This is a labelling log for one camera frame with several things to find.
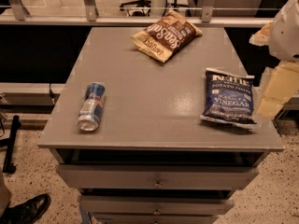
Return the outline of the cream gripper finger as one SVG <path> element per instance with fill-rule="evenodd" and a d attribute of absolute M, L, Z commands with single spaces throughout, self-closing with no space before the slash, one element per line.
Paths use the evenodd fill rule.
<path fill-rule="evenodd" d="M 267 46 L 269 44 L 271 25 L 272 23 L 268 22 L 258 32 L 252 35 L 249 39 L 250 44 L 255 46 Z"/>
<path fill-rule="evenodd" d="M 275 68 L 266 67 L 260 81 L 262 97 L 257 112 L 273 118 L 299 91 L 299 63 L 280 61 Z"/>

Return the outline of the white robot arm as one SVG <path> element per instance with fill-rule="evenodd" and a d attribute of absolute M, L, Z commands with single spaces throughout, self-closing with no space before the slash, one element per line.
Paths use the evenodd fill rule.
<path fill-rule="evenodd" d="M 249 42 L 267 46 L 270 55 L 279 59 L 278 66 L 263 73 L 263 95 L 258 105 L 260 115 L 273 118 L 299 91 L 299 0 L 288 0 Z"/>

